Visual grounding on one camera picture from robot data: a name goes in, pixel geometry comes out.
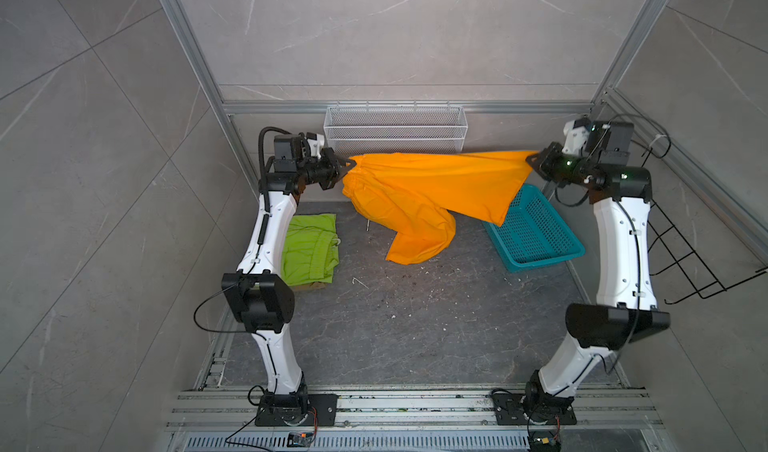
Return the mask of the teal plastic basket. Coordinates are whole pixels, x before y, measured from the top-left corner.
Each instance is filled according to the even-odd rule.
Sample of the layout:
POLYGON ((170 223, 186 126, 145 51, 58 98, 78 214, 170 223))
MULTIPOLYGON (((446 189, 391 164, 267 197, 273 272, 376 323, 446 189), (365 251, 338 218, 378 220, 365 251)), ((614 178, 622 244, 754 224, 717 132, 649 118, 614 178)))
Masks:
POLYGON ((482 225, 510 273, 553 266, 585 253, 554 207, 530 184, 518 191, 501 226, 482 225))

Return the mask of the orange shorts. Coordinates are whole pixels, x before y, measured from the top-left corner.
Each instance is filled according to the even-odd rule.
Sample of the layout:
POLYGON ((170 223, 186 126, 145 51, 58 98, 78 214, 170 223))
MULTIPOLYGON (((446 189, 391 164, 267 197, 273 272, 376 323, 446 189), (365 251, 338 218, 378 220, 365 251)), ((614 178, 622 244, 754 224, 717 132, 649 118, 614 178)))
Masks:
POLYGON ((532 172, 531 151, 365 154, 343 194, 366 219, 396 233, 386 259, 426 262, 453 241, 456 213, 501 226, 532 172))

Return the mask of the lime green shorts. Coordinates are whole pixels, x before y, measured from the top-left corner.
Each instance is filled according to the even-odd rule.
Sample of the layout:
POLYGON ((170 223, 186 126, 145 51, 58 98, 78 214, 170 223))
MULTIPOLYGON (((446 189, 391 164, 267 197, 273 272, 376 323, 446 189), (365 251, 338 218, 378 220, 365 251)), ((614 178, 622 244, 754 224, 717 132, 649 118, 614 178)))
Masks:
POLYGON ((295 215, 285 239, 282 279, 290 287, 330 284, 340 243, 335 214, 295 215))

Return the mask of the khaki tan shorts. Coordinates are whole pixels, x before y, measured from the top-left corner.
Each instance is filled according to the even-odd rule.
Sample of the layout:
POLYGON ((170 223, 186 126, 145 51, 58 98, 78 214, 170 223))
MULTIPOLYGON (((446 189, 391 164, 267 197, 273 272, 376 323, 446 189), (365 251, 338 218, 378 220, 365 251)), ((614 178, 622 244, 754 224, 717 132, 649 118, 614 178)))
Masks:
POLYGON ((323 282, 312 282, 312 283, 294 286, 293 289, 295 291, 303 292, 303 291, 313 291, 313 290, 324 289, 326 286, 327 284, 323 282))

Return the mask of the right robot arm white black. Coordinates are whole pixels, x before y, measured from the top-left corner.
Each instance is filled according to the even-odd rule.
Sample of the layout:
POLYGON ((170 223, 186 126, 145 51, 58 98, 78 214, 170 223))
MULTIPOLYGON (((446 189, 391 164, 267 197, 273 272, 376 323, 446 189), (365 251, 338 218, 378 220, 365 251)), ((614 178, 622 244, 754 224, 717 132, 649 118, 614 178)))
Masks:
POLYGON ((521 401, 528 420, 545 424, 571 407, 579 386, 596 366, 613 371, 629 343, 666 330, 671 317, 659 309, 651 284, 650 172, 567 156, 558 143, 526 161, 547 181, 585 188, 599 236, 595 300, 568 306, 566 336, 550 361, 532 374, 521 401))

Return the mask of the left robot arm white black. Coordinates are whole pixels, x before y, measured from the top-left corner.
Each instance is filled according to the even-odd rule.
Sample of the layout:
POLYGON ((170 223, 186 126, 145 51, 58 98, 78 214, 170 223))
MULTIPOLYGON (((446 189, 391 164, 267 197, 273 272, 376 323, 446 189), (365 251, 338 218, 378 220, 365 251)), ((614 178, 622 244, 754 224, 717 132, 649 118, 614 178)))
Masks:
POLYGON ((221 289, 235 320, 257 343, 267 373, 259 406, 269 415, 297 424, 310 412, 304 373, 298 365, 290 330, 295 294, 282 278, 286 237, 300 195, 312 184, 331 189, 356 165, 330 147, 317 155, 289 155, 279 165, 261 161, 259 216, 237 270, 222 277, 221 289))

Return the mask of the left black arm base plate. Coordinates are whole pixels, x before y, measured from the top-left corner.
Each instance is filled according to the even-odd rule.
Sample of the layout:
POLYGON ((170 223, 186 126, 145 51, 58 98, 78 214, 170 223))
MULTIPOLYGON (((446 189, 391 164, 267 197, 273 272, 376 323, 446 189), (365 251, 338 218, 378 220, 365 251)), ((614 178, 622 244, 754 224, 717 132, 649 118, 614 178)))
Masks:
POLYGON ((268 394, 259 402, 256 427, 333 426, 336 394, 268 394))

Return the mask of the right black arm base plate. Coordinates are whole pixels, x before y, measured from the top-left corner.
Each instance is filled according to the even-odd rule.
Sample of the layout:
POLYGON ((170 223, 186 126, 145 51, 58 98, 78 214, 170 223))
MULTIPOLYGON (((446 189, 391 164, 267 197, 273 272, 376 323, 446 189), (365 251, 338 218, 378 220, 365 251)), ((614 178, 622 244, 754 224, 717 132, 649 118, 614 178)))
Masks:
POLYGON ((527 405, 524 394, 493 389, 489 398, 498 425, 515 426, 556 426, 576 425, 577 418, 571 404, 527 405))

